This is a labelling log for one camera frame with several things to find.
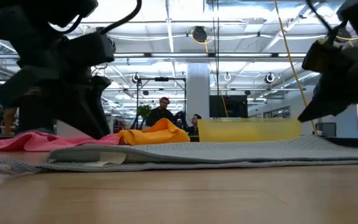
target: white column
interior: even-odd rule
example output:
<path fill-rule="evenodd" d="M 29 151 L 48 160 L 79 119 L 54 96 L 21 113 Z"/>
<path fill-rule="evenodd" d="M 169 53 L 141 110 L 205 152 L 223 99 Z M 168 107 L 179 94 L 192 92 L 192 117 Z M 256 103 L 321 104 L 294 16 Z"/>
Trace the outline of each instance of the white column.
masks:
<path fill-rule="evenodd" d="M 209 73 L 208 63 L 187 65 L 186 110 L 189 118 L 194 114 L 209 118 Z"/>

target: wooden surface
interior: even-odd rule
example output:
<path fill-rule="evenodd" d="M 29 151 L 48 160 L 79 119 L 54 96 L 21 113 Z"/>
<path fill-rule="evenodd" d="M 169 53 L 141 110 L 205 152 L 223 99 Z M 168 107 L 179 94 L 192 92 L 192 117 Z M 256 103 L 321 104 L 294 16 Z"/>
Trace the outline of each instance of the wooden surface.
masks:
<path fill-rule="evenodd" d="M 354 224 L 358 166 L 0 175 L 0 223 Z"/>

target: gray cloth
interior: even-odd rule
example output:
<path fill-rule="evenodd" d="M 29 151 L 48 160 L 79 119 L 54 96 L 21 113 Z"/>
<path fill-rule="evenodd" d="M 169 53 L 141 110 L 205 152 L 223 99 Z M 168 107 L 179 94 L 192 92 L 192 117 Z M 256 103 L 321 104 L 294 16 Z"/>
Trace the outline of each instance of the gray cloth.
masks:
<path fill-rule="evenodd" d="M 125 153 L 125 161 L 116 166 L 86 165 L 106 158 L 109 152 Z M 303 136 L 275 142 L 85 145 L 52 151 L 46 162 L 37 166 L 17 160 L 0 161 L 0 173 L 12 175 L 53 170 L 114 172 L 344 164 L 358 164 L 358 148 L 337 146 L 318 136 Z"/>

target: yellow container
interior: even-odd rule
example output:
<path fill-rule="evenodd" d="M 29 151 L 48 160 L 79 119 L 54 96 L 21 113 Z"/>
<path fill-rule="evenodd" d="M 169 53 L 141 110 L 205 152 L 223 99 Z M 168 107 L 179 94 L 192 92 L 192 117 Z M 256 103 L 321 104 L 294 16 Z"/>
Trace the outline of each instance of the yellow container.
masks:
<path fill-rule="evenodd" d="M 261 142 L 295 139 L 301 134 L 297 119 L 200 119 L 200 142 Z"/>

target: yellow cloth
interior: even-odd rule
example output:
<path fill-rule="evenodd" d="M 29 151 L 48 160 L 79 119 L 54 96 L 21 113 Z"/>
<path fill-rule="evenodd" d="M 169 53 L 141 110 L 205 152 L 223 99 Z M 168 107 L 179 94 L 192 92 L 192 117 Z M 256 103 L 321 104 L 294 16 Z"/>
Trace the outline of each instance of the yellow cloth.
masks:
<path fill-rule="evenodd" d="M 176 127 L 167 118 L 160 119 L 148 130 L 122 130 L 117 135 L 121 137 L 120 144 L 130 144 L 131 146 L 190 142 L 187 133 Z"/>

